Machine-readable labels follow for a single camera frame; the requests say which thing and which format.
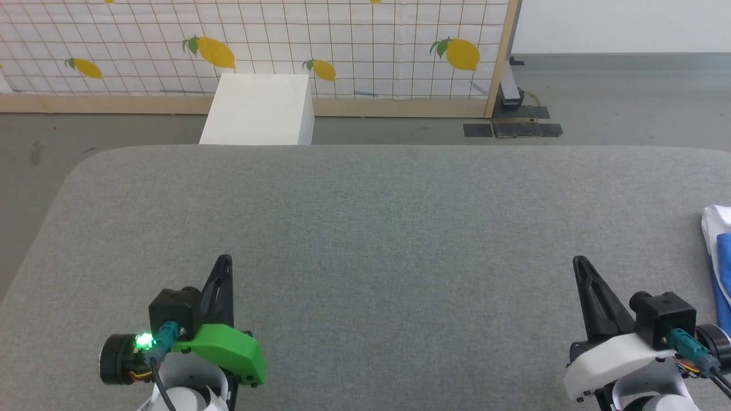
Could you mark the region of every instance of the cylindrical motor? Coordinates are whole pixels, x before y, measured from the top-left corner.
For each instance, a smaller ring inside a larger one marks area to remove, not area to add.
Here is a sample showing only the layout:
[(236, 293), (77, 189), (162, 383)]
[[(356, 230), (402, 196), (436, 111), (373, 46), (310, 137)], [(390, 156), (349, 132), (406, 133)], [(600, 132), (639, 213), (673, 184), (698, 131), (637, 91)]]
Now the cylindrical motor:
[(731, 372), (731, 340), (725, 331), (715, 324), (696, 325), (695, 338), (718, 358), (722, 373)]
[(104, 384), (129, 385), (135, 374), (145, 374), (150, 369), (145, 365), (144, 352), (135, 342), (140, 336), (134, 334), (112, 334), (99, 354), (99, 377)]

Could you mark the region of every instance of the yellow lemon print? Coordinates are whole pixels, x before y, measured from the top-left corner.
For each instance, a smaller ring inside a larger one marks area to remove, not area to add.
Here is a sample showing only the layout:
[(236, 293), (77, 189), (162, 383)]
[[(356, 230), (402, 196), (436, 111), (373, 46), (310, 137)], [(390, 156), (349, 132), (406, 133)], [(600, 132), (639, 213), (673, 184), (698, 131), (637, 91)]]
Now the yellow lemon print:
[(332, 64), (323, 61), (323, 60), (308, 60), (303, 61), (302, 67), (307, 65), (307, 69), (310, 71), (315, 71), (315, 75), (323, 80), (327, 81), (335, 81), (335, 67), (333, 67)]
[(477, 47), (463, 39), (446, 39), (434, 42), (429, 49), (429, 54), (436, 48), (436, 54), (442, 58), (447, 52), (447, 61), (452, 67), (460, 70), (477, 70), (477, 63), (480, 62), (480, 51)]
[(236, 69), (236, 57), (227, 45), (210, 37), (193, 36), (183, 40), (183, 50), (188, 47), (191, 53), (200, 55), (209, 63), (222, 69)]
[(102, 71), (91, 61), (84, 59), (74, 59), (73, 57), (64, 60), (64, 66), (71, 67), (72, 69), (78, 70), (79, 73), (91, 77), (91, 78), (102, 78)]

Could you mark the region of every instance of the gray fabric surface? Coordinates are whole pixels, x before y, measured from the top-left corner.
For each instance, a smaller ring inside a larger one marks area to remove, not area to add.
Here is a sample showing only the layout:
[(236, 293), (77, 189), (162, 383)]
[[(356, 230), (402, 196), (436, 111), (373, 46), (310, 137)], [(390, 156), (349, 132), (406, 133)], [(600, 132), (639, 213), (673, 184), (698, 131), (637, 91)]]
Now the gray fabric surface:
[(135, 410), (152, 387), (103, 385), (104, 340), (230, 253), (237, 326), (269, 364), (239, 410), (598, 410), (562, 386), (572, 257), (623, 301), (674, 290), (713, 321), (700, 210), (731, 204), (730, 177), (729, 154), (673, 148), (108, 151), (68, 178), (0, 307), (0, 408)]

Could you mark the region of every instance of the white box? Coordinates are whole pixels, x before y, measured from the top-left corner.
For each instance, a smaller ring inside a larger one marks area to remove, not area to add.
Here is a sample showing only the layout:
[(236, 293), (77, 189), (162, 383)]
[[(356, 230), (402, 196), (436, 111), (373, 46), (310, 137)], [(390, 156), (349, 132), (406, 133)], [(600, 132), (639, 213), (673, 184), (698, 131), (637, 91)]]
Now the white box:
[(223, 74), (200, 144), (312, 144), (308, 75)]

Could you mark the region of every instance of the white wall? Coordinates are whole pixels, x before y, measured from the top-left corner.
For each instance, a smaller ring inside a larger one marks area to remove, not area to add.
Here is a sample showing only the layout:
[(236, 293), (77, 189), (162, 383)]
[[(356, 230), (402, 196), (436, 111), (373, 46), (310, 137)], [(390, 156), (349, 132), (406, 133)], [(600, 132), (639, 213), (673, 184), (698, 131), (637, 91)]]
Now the white wall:
[(523, 0), (513, 54), (731, 53), (730, 0)]

